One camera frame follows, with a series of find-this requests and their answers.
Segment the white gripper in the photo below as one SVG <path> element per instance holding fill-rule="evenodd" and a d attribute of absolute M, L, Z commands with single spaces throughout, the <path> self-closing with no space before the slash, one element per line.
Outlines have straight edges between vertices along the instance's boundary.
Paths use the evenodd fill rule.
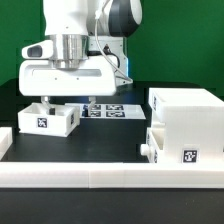
<path fill-rule="evenodd" d="M 19 70 L 19 90 L 24 96 L 42 96 L 48 115 L 55 114 L 48 96 L 89 96 L 90 117 L 96 96 L 113 95 L 116 81 L 103 56 L 89 57 L 77 69 L 56 69 L 50 60 L 26 60 Z"/>

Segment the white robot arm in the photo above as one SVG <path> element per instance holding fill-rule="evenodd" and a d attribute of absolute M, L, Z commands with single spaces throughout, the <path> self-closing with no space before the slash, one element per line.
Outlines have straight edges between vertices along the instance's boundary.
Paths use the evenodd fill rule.
<path fill-rule="evenodd" d="M 22 49 L 19 90 L 39 96 L 49 114 L 51 96 L 109 96 L 132 80 L 106 47 L 92 50 L 101 37 L 132 35 L 142 21 L 140 0 L 43 0 L 45 40 Z"/>

